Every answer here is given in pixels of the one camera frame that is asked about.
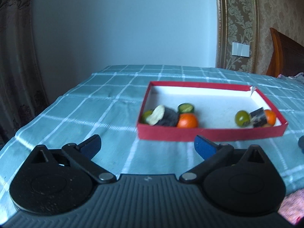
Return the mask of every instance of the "curtain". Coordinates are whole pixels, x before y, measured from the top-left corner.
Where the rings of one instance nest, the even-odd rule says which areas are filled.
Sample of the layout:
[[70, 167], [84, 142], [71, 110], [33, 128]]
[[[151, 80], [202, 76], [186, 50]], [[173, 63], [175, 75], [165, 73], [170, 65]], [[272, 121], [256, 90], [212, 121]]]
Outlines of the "curtain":
[[31, 0], [0, 0], [0, 149], [48, 106], [30, 9]]

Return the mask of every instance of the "orange fruit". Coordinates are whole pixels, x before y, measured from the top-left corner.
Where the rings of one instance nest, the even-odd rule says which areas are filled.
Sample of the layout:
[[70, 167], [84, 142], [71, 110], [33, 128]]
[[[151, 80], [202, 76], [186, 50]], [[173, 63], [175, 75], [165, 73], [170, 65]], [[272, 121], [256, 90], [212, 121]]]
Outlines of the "orange fruit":
[[267, 119], [267, 123], [270, 126], [274, 126], [275, 123], [276, 123], [276, 119], [277, 119], [276, 114], [271, 110], [264, 110], [264, 112], [265, 112], [265, 116], [266, 116], [266, 119]]
[[179, 115], [178, 128], [196, 128], [199, 122], [193, 113], [183, 113]]

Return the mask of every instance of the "teal plaid fabric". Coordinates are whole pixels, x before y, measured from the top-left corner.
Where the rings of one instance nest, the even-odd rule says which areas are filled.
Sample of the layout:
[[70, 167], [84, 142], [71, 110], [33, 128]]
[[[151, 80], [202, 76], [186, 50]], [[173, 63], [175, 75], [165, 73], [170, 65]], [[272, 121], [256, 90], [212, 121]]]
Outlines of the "teal plaid fabric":
[[93, 158], [98, 165], [121, 173], [168, 174], [177, 177], [202, 162], [192, 142], [144, 141], [137, 138], [136, 119], [150, 81], [195, 81], [256, 85], [289, 122], [283, 137], [230, 142], [236, 148], [259, 144], [284, 179], [287, 193], [304, 188], [304, 154], [297, 146], [304, 134], [304, 86], [216, 68], [166, 65], [108, 66], [59, 97], [22, 127], [0, 151], [0, 222], [16, 211], [9, 185], [34, 146], [61, 148], [93, 134], [102, 139]]

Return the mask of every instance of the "wooden headboard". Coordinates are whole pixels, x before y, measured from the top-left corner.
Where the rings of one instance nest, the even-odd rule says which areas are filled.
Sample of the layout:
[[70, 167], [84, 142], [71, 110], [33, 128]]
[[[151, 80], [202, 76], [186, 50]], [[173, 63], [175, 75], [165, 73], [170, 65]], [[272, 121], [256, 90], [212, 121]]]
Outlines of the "wooden headboard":
[[304, 72], [304, 47], [274, 28], [270, 32], [274, 51], [266, 75], [295, 76]]

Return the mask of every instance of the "light switch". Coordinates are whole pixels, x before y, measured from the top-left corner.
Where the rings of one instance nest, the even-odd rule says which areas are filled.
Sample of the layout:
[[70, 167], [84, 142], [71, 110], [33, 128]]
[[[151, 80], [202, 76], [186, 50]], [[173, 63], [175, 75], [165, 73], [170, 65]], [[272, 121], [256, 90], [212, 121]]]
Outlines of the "light switch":
[[250, 45], [233, 42], [231, 54], [249, 57], [250, 56]]

